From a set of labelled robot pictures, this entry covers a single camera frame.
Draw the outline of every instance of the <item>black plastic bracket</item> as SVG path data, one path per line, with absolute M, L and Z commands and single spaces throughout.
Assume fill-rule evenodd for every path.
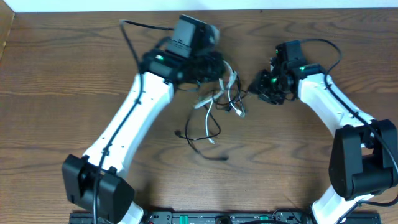
M 397 129 L 389 120 L 373 121 L 398 161 Z M 361 144 L 373 147 L 373 153 L 362 156 Z M 347 126 L 336 130 L 329 164 L 330 182 L 340 197 L 352 200 L 357 196 L 379 195 L 398 184 L 398 173 L 381 143 L 365 126 Z
M 98 167 L 88 157 L 69 155 L 62 165 L 62 175 L 68 200 L 93 212 L 93 186 Z M 99 181 L 98 216 L 111 223 L 119 223 L 134 198 L 134 189 L 116 175 L 114 167 L 103 171 Z

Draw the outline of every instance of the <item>green light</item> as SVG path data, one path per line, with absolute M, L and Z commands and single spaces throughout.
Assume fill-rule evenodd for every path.
M 163 60 L 163 59 L 164 59 L 163 56 L 161 56 L 161 55 L 156 55 L 155 58 L 156 58 L 156 59 L 159 59 L 159 60 Z

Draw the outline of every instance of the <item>wood grain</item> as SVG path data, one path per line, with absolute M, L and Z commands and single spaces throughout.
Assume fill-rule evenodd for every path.
M 0 60 L 6 47 L 7 37 L 10 33 L 11 24 L 14 20 L 14 12 L 8 5 L 0 0 Z
M 0 65 L 0 223 L 66 223 L 78 207 L 65 196 L 61 165 L 81 155 L 107 127 L 132 84 L 136 67 L 119 19 L 173 26 L 182 12 L 18 14 Z M 268 67 L 274 47 L 309 37 L 335 42 L 345 58 L 335 83 L 365 112 L 398 124 L 398 9 L 184 12 L 220 28 L 218 47 L 247 86 Z M 166 31 L 128 27 L 139 55 Z M 325 67 L 336 53 L 307 44 Z M 222 133 L 196 146 L 229 161 L 206 161 L 174 135 L 196 93 L 178 92 L 161 112 L 132 163 L 127 181 L 144 207 L 175 210 L 307 208 L 329 186 L 332 136 L 316 114 L 295 101 L 271 106 L 247 97 L 244 120 L 214 111 Z M 204 110 L 190 133 L 204 135 Z M 388 190 L 374 200 L 396 195 Z M 398 207 L 374 208 L 397 223 Z

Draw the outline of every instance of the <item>white background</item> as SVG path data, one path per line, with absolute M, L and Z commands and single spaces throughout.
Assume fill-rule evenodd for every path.
M 14 12 L 398 7 L 398 0 L 5 0 Z

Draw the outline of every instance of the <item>wooden table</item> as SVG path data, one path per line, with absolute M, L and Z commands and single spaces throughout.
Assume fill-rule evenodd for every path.
M 0 223 L 66 223 L 79 208 L 67 201 L 61 165 L 97 139 L 124 101 L 136 67 L 119 20 L 173 26 L 181 12 L 18 14 L 0 64 Z M 244 86 L 269 67 L 286 40 L 326 38 L 345 58 L 335 83 L 362 110 L 398 124 L 398 9 L 255 10 L 184 12 L 221 31 L 219 50 L 240 71 Z M 139 55 L 167 31 L 127 26 Z M 337 54 L 306 44 L 305 56 L 324 67 Z M 272 106 L 247 97 L 245 119 L 215 111 L 217 144 L 183 139 L 197 93 L 178 92 L 143 140 L 127 181 L 143 207 L 175 210 L 274 210 L 307 208 L 330 185 L 333 138 L 316 114 L 295 101 Z M 204 110 L 190 133 L 204 135 Z M 386 202 L 397 189 L 374 198 Z M 398 206 L 375 208 L 397 223 Z

